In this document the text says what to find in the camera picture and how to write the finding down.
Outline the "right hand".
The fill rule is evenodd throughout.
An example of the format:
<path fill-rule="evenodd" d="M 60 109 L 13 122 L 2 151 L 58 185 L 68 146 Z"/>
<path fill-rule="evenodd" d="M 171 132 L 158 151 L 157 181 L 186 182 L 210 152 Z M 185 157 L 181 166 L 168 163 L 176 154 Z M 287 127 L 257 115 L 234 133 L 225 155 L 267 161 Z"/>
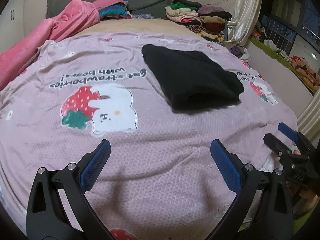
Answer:
<path fill-rule="evenodd" d="M 317 203 L 318 196 L 306 187 L 287 181 L 287 188 L 291 196 L 293 214 L 296 218 L 309 212 Z"/>

